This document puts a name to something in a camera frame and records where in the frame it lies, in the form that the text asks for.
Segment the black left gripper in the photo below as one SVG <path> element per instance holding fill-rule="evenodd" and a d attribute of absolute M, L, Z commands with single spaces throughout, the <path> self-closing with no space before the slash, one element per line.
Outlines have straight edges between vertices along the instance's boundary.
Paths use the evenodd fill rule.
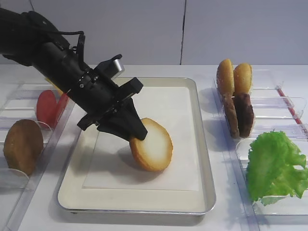
<path fill-rule="evenodd" d="M 144 140 L 147 129 L 135 109 L 132 96 L 143 88 L 133 78 L 118 86 L 112 76 L 111 60 L 99 63 L 94 69 L 79 65 L 77 72 L 77 104 L 86 111 L 78 122 L 82 130 L 95 124 L 97 130 L 124 140 Z"/>

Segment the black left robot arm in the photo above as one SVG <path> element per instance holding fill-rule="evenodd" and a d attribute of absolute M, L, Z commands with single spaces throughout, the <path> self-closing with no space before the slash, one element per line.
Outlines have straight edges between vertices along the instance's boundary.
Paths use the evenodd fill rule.
<path fill-rule="evenodd" d="M 36 68 L 79 105 L 86 112 L 78 122 L 82 130 L 96 125 L 99 131 L 125 140 L 144 140 L 147 130 L 132 100 L 142 83 L 137 78 L 121 86 L 114 82 L 124 71 L 122 55 L 91 68 L 84 62 L 84 33 L 77 32 L 76 46 L 70 45 L 66 35 L 37 12 L 0 11 L 1 55 Z"/>

